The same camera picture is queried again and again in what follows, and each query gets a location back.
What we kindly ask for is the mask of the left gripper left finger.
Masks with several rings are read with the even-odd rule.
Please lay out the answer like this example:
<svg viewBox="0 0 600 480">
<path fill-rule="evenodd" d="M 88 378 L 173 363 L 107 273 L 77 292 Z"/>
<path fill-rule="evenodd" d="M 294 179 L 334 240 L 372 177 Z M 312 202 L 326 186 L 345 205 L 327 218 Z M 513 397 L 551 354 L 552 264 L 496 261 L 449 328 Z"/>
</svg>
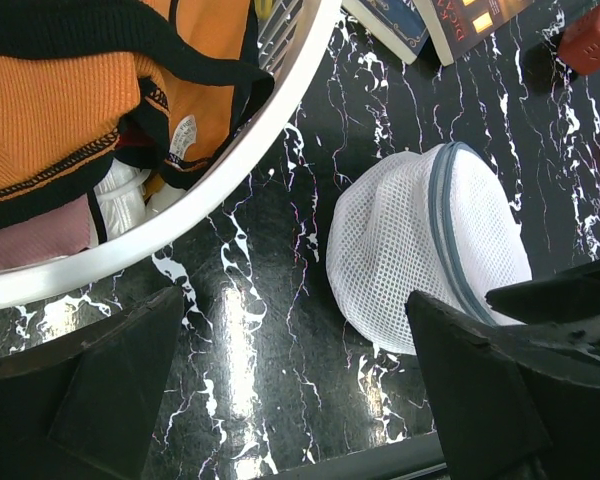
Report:
<svg viewBox="0 0 600 480">
<path fill-rule="evenodd" d="M 143 302 L 0 358 L 0 479 L 138 479 L 184 305 Z"/>
</svg>

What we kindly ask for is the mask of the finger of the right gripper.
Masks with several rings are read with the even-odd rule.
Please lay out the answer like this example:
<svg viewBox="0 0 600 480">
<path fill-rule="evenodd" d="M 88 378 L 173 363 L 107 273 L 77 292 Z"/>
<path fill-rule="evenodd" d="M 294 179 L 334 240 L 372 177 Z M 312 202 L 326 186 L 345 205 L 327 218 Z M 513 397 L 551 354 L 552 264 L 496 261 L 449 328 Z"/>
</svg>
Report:
<svg viewBox="0 0 600 480">
<path fill-rule="evenodd" d="M 486 301 L 520 327 L 600 330 L 600 259 L 551 277 L 493 289 L 486 294 Z"/>
</svg>

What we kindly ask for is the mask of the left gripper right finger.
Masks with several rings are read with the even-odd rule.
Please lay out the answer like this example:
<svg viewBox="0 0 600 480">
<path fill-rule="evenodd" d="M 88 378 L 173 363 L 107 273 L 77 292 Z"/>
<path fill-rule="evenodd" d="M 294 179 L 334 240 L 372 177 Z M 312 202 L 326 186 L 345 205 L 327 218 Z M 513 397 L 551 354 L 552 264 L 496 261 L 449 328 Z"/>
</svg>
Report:
<svg viewBox="0 0 600 480">
<path fill-rule="evenodd" d="M 452 478 L 600 479 L 600 315 L 490 326 L 421 292 L 406 313 Z"/>
</svg>

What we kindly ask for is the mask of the white mesh laundry bag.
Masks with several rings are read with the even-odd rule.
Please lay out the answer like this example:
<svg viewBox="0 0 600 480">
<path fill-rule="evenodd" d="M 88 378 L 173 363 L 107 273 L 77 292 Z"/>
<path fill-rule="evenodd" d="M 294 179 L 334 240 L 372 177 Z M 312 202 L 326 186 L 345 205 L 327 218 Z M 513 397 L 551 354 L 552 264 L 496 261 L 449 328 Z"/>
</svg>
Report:
<svg viewBox="0 0 600 480">
<path fill-rule="evenodd" d="M 375 346 L 415 354 L 414 291 L 488 325 L 513 325 L 489 291 L 531 279 L 521 227 L 497 175 L 462 142 L 386 157 L 338 199 L 326 272 L 339 310 Z"/>
</svg>

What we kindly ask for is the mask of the orange black bra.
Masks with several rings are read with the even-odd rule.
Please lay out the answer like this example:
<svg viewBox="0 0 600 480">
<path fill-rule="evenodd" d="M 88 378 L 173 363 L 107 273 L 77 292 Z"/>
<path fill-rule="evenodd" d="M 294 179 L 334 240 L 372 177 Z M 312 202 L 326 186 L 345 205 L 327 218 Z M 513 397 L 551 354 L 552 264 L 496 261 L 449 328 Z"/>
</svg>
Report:
<svg viewBox="0 0 600 480">
<path fill-rule="evenodd" d="M 0 1 L 0 229 L 114 161 L 192 187 L 266 103 L 250 1 Z"/>
</svg>

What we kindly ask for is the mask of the white plastic laundry basket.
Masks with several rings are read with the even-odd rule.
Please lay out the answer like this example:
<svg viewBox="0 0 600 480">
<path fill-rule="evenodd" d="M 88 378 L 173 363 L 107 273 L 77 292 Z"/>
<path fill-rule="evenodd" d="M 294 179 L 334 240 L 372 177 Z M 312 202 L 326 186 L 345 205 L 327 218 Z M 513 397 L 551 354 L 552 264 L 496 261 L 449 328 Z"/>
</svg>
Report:
<svg viewBox="0 0 600 480">
<path fill-rule="evenodd" d="M 277 1 L 260 34 L 260 64 L 275 78 L 267 103 L 181 199 L 93 249 L 0 274 L 0 309 L 44 300 L 123 270 L 176 240 L 255 168 L 307 91 L 340 11 L 337 1 Z"/>
</svg>

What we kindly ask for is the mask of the pink garment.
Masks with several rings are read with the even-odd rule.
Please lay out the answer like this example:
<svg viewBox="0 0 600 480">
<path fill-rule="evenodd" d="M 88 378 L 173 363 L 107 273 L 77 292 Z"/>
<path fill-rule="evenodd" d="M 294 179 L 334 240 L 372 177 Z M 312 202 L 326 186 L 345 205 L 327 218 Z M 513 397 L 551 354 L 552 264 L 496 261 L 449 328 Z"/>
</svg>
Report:
<svg viewBox="0 0 600 480">
<path fill-rule="evenodd" d="M 69 256 L 91 243 L 88 196 L 0 229 L 0 272 Z"/>
</svg>

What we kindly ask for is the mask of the white garment in basket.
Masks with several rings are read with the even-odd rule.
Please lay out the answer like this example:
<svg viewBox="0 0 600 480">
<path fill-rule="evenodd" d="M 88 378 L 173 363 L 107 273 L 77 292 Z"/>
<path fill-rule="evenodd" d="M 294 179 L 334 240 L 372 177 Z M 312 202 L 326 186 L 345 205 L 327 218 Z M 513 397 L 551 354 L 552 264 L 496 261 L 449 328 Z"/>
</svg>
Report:
<svg viewBox="0 0 600 480">
<path fill-rule="evenodd" d="M 106 176 L 94 187 L 107 240 L 120 237 L 145 220 L 144 183 L 150 173 L 114 159 Z"/>
</svg>

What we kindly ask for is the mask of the dark red cube adapter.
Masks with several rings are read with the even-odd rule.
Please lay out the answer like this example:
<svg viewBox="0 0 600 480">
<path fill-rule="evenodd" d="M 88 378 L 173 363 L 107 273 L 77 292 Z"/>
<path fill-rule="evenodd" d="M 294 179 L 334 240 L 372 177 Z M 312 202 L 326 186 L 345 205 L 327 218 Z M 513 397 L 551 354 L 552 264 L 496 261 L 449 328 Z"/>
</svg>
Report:
<svg viewBox="0 0 600 480">
<path fill-rule="evenodd" d="M 600 3 L 564 31 L 558 57 L 579 75 L 600 70 Z"/>
</svg>

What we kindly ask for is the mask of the orange dark paperback book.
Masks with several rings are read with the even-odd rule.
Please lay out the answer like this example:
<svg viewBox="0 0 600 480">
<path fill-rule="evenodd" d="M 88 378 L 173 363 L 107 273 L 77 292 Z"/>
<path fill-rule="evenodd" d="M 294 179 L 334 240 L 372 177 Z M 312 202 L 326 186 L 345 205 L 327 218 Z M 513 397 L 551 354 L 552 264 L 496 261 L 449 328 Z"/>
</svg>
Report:
<svg viewBox="0 0 600 480">
<path fill-rule="evenodd" d="M 452 65 L 533 0 L 414 0 L 442 66 Z"/>
</svg>

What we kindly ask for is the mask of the blue paperback book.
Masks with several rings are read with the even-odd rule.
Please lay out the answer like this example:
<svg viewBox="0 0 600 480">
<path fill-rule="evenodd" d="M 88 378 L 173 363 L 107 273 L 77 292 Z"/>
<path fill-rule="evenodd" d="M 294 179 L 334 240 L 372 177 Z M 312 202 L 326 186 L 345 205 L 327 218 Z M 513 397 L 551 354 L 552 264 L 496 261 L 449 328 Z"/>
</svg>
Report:
<svg viewBox="0 0 600 480">
<path fill-rule="evenodd" d="M 342 0 L 342 7 L 403 63 L 411 65 L 429 39 L 412 1 Z"/>
</svg>

